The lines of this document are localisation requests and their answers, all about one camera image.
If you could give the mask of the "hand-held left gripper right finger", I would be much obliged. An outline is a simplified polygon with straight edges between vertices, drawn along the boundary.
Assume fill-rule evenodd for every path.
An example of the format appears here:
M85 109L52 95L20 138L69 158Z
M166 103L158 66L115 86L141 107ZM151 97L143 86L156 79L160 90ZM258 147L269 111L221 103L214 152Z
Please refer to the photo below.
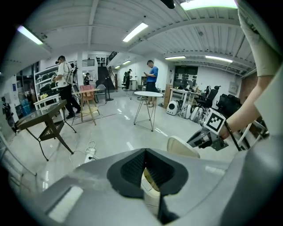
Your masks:
M159 192L145 215L146 226L168 224L192 211L216 188L229 163L145 149L145 167Z

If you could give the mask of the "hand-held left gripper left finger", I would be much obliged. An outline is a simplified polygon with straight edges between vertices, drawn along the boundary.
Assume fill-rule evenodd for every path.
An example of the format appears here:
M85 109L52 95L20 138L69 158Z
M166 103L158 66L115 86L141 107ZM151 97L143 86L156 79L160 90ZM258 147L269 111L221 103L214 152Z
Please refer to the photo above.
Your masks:
M51 226L158 226L159 193L145 175L138 177L142 198L124 197L113 189L107 173L138 150L90 161L40 195L40 209Z

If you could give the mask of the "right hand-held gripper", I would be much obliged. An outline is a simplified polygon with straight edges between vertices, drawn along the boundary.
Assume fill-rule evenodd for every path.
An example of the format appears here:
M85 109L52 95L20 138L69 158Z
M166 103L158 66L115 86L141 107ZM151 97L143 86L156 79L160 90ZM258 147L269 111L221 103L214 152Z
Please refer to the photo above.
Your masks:
M203 127L198 130L189 140L187 144L192 147L206 148L211 147L219 151L228 146L220 137L220 131L224 126L226 118L218 111L209 108L203 118Z

